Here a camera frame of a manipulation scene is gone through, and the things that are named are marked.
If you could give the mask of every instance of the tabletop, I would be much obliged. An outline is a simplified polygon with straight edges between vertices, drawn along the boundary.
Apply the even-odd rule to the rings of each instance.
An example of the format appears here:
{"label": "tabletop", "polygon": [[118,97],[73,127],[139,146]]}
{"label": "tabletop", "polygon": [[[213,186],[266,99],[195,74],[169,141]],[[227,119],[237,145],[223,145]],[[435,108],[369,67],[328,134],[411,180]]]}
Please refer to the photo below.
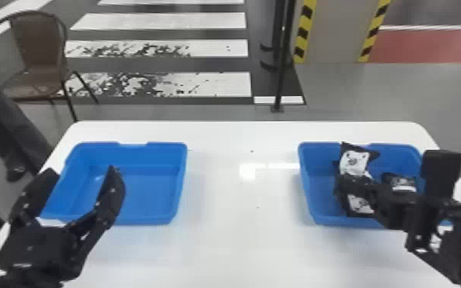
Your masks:
{"label": "tabletop", "polygon": [[83,121],[43,169],[60,172],[76,144],[101,141],[184,142],[181,202],[171,224],[107,231],[66,288],[456,287],[405,250],[404,233],[317,225],[306,206],[301,142],[438,149],[416,123]]}

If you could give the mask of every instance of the hazard stripe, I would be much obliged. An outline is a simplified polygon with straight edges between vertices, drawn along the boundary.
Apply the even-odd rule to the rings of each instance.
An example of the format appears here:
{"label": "hazard stripe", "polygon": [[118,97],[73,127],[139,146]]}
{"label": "hazard stripe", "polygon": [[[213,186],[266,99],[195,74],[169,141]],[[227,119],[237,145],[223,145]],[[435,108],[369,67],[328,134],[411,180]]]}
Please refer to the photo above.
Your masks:
{"label": "hazard stripe", "polygon": [[315,15],[317,0],[304,0],[300,13],[299,30],[296,34],[294,50],[294,60],[297,64],[302,64],[306,60],[307,49],[309,47],[309,37],[311,36],[312,20]]}
{"label": "hazard stripe", "polygon": [[374,18],[371,21],[370,28],[366,35],[365,43],[361,50],[361,55],[358,58],[358,62],[368,62],[370,57],[371,49],[374,47],[375,40],[377,40],[377,34],[381,30],[382,22],[386,16],[387,8],[389,7],[391,0],[379,0],[377,5],[377,11],[375,12]]}

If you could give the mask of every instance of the robotic hand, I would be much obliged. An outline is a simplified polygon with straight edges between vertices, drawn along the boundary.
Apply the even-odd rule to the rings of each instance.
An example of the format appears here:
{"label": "robotic hand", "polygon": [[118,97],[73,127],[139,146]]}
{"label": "robotic hand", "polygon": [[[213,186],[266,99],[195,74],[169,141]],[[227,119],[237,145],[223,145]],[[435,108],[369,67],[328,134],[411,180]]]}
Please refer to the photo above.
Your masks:
{"label": "robotic hand", "polygon": [[110,166],[93,210],[63,227],[43,227],[36,217],[59,175],[48,169],[25,187],[11,210],[9,236],[0,250],[0,288],[61,288],[79,277],[87,255],[110,229],[123,204],[125,185]]}
{"label": "robotic hand", "polygon": [[[461,285],[461,203],[453,199],[460,174],[460,153],[430,150],[423,154],[420,168],[424,193],[395,191],[386,181],[338,173],[335,195],[348,214],[349,195],[366,200],[375,220],[387,229],[407,233],[405,247],[409,252]],[[440,232],[443,221],[451,227]]]}

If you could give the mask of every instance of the blue tray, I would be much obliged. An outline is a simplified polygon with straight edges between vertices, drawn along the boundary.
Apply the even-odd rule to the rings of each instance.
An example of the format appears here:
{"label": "blue tray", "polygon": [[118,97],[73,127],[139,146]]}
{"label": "blue tray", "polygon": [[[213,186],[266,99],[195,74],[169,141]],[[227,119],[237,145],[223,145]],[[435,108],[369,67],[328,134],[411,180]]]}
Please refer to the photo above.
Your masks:
{"label": "blue tray", "polygon": [[178,210],[186,155],[183,143],[81,143],[68,156],[41,217],[71,221],[90,211],[111,164],[126,186],[116,223],[170,223]]}
{"label": "blue tray", "polygon": [[[374,179],[380,181],[384,172],[413,176],[417,177],[418,191],[423,191],[424,183],[420,177],[422,157],[413,146],[370,144],[365,147],[381,153],[368,165]],[[346,217],[336,200],[333,194],[336,173],[333,161],[339,160],[339,153],[340,143],[337,142],[304,142],[299,146],[302,183],[312,219],[317,224],[329,226],[382,228],[374,219]]]}

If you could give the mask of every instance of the crosswalk stripe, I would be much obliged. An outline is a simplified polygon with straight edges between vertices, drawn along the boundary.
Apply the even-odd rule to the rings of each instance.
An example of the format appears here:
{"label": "crosswalk stripe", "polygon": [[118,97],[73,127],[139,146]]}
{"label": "crosswalk stripe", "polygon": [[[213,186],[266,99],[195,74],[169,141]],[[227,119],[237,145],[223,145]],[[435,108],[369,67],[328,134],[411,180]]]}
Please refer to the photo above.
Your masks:
{"label": "crosswalk stripe", "polygon": [[243,12],[88,13],[71,30],[206,30],[246,27]]}
{"label": "crosswalk stripe", "polygon": [[248,57],[246,39],[68,41],[66,56],[84,57]]}
{"label": "crosswalk stripe", "polygon": [[[253,98],[254,104],[274,104],[275,96],[255,96]],[[281,104],[304,104],[304,97],[302,96],[283,96]]]}
{"label": "crosswalk stripe", "polygon": [[98,5],[232,5],[244,0],[102,0]]}
{"label": "crosswalk stripe", "polygon": [[[97,96],[112,97],[251,97],[250,73],[82,73]],[[66,86],[76,97],[88,94],[72,78]]]}

